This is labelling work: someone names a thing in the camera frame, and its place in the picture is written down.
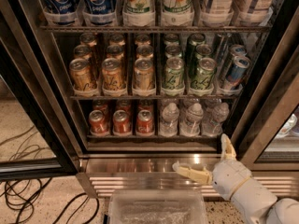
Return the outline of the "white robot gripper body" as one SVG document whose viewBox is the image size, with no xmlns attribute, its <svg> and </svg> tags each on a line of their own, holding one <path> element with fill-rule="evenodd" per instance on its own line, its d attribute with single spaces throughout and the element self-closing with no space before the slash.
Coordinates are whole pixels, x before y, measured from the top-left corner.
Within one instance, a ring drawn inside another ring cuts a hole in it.
<svg viewBox="0 0 299 224">
<path fill-rule="evenodd" d="M 236 160 L 218 162 L 212 174 L 212 187 L 225 201 L 229 201 L 234 192 L 251 178 L 251 171 Z"/>
</svg>

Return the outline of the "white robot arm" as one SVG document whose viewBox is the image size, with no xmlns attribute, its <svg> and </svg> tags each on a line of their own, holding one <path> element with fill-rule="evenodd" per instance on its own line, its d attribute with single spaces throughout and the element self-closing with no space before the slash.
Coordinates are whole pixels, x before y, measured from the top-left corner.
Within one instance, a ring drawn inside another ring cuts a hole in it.
<svg viewBox="0 0 299 224">
<path fill-rule="evenodd" d="M 173 170 L 201 185 L 211 185 L 225 201 L 230 201 L 242 214 L 246 224 L 299 224 L 299 202 L 278 197 L 259 181 L 252 172 L 236 159 L 230 138 L 221 135 L 221 160 L 212 171 L 206 167 L 193 169 L 178 161 Z"/>
</svg>

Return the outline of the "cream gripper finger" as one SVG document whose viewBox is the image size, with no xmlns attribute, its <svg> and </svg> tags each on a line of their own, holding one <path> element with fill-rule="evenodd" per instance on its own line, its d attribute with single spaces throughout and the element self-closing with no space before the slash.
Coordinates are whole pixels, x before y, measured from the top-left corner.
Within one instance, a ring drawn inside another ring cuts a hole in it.
<svg viewBox="0 0 299 224">
<path fill-rule="evenodd" d="M 236 159 L 235 148 L 232 145 L 230 138 L 225 133 L 221 135 L 221 159 L 222 160 Z"/>
<path fill-rule="evenodd" d="M 210 185 L 212 183 L 212 173 L 206 167 L 201 170 L 193 169 L 189 164 L 179 163 L 172 165 L 172 169 L 181 176 L 188 177 L 190 180 L 200 185 Z"/>
</svg>

